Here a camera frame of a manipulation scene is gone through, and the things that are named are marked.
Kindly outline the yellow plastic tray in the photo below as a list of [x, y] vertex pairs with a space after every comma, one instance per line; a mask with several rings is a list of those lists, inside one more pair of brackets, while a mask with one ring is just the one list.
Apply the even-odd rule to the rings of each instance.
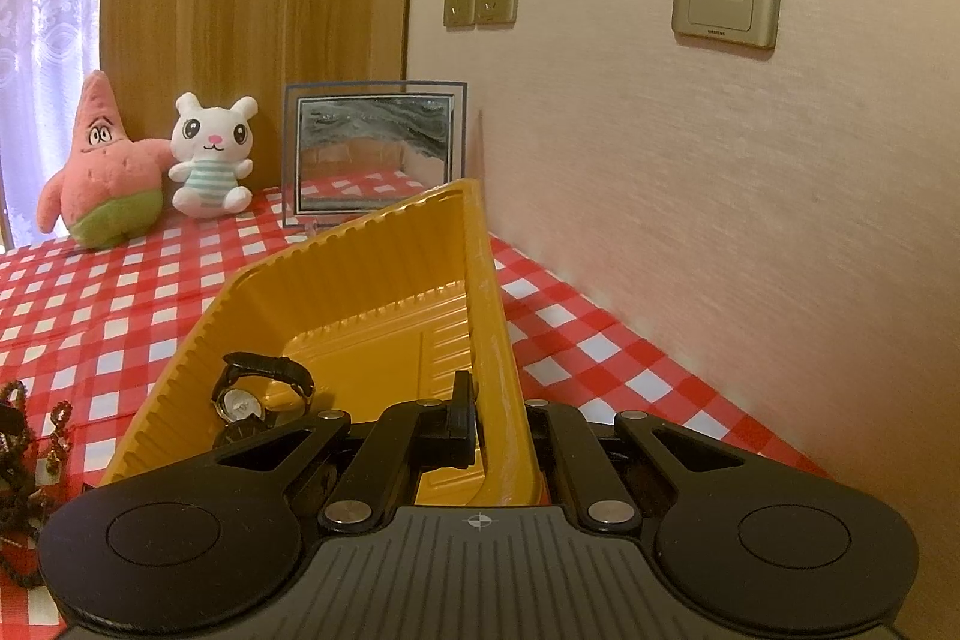
[[314, 404], [373, 422], [400, 401], [448, 399], [470, 372], [477, 461], [423, 477], [428, 505], [534, 505], [542, 491], [501, 287], [470, 179], [320, 232], [242, 268], [190, 330], [117, 443], [107, 482], [200, 455], [224, 356], [285, 356]]

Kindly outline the black strap wristwatch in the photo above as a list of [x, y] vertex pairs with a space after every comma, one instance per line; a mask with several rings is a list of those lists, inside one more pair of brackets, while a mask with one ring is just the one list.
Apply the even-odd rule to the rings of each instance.
[[223, 362], [212, 392], [223, 429], [213, 448], [272, 431], [309, 413], [314, 380], [296, 360], [235, 351], [224, 354]]

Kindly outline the white bunny plush toy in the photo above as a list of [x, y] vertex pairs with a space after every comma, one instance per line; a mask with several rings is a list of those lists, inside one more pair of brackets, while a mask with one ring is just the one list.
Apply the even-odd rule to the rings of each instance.
[[167, 177], [178, 186], [172, 206], [194, 220], [242, 213], [252, 191], [242, 181], [251, 174], [251, 120], [259, 112], [252, 96], [231, 107], [203, 107], [194, 92], [176, 101], [179, 117], [171, 135], [176, 162]]

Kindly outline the pink starfish plush toy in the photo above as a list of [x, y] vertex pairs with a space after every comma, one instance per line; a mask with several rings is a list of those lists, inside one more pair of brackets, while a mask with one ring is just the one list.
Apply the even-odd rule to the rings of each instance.
[[94, 70], [83, 81], [67, 162], [37, 200], [37, 227], [50, 234], [62, 221], [83, 250], [142, 237], [163, 213], [172, 164], [166, 138], [127, 135], [107, 74]]

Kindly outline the sheer purple curtain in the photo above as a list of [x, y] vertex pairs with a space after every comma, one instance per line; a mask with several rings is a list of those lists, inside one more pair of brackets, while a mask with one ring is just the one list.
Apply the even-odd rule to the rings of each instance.
[[86, 75], [99, 67], [101, 0], [2, 0], [2, 208], [8, 245], [36, 244], [43, 185], [65, 164]]

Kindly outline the glass sand art frame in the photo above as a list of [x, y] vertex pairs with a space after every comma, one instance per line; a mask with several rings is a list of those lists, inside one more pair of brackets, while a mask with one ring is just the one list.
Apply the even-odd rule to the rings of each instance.
[[464, 177], [467, 96], [449, 80], [288, 86], [283, 224], [335, 226]]

